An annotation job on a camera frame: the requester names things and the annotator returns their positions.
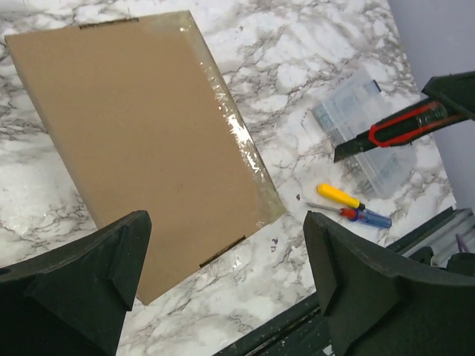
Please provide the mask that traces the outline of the blue red handled screwdriver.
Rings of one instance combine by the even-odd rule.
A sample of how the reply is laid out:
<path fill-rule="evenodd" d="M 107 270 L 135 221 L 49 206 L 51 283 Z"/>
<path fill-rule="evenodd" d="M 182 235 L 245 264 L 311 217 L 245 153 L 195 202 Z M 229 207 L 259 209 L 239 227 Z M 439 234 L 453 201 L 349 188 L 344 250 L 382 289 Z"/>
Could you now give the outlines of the blue red handled screwdriver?
<path fill-rule="evenodd" d="M 331 208 L 324 205 L 308 202 L 309 208 L 317 208 L 325 211 L 331 211 L 351 222 L 359 222 L 376 228 L 389 229 L 392 226 L 392 220 L 372 211 L 360 211 L 357 208 Z"/>

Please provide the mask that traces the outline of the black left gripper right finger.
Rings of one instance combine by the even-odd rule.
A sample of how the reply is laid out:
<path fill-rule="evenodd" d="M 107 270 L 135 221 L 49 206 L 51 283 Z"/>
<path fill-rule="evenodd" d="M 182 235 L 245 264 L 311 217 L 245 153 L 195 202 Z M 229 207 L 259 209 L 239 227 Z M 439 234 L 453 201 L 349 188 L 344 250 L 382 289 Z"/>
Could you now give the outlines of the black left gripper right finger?
<path fill-rule="evenodd" d="M 472 355 L 474 255 L 444 269 L 309 212 L 304 237 L 336 355 Z"/>

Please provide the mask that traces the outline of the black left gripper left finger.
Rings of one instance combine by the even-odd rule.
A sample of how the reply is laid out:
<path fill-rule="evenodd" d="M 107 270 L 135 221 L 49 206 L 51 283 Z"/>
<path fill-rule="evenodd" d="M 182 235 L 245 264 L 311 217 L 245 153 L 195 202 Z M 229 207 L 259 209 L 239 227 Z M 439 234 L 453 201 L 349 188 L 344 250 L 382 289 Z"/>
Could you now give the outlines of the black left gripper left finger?
<path fill-rule="evenodd" d="M 151 236 L 147 211 L 1 268 L 2 355 L 115 355 Z"/>

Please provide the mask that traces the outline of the yellow handled screwdriver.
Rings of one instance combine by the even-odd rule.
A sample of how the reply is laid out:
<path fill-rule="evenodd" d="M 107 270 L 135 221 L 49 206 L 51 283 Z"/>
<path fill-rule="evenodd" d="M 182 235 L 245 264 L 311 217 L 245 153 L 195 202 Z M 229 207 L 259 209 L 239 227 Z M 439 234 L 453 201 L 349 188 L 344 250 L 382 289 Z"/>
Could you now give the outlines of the yellow handled screwdriver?
<path fill-rule="evenodd" d="M 355 197 L 351 197 L 349 194 L 326 183 L 318 185 L 316 187 L 316 191 L 322 197 L 332 200 L 333 202 L 345 205 L 348 208 L 354 208 L 360 211 L 363 211 L 366 208 L 365 204 L 361 200 L 358 200 Z"/>

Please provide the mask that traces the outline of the red black utility knife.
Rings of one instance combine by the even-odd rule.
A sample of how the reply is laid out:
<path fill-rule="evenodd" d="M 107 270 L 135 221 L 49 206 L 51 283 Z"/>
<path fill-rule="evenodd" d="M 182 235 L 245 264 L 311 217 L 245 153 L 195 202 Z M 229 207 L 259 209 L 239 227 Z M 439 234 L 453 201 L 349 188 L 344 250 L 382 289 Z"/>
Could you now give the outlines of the red black utility knife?
<path fill-rule="evenodd" d="M 383 120 L 335 148 L 334 162 L 374 148 L 407 145 L 416 139 L 447 126 L 463 122 L 468 117 L 434 99 L 423 99 Z"/>

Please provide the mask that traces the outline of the brown cardboard express box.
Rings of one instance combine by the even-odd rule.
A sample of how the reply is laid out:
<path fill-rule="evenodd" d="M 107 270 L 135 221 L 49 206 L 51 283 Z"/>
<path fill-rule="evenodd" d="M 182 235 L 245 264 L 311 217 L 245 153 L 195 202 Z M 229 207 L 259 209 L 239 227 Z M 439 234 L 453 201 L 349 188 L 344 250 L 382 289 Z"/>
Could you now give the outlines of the brown cardboard express box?
<path fill-rule="evenodd" d="M 96 226 L 149 213 L 142 303 L 284 213 L 189 11 L 5 41 Z"/>

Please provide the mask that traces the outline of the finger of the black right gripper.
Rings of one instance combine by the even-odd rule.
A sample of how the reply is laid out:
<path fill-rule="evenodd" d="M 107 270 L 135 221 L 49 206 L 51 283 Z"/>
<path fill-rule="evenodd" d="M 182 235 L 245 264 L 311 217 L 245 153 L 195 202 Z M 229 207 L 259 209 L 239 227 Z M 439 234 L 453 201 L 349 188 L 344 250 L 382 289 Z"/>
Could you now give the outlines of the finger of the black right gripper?
<path fill-rule="evenodd" d="M 474 120 L 474 77 L 473 71 L 433 76 L 422 92 Z"/>

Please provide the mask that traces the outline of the black front mounting rail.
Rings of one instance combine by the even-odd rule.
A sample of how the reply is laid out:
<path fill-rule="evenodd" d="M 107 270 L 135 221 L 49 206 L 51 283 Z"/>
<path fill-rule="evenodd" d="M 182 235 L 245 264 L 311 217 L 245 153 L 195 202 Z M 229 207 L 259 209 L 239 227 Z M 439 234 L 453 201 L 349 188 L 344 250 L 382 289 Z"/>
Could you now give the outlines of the black front mounting rail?
<path fill-rule="evenodd" d="M 474 213 L 448 208 L 388 247 L 321 213 L 304 238 L 316 291 L 223 355 L 472 355 Z"/>

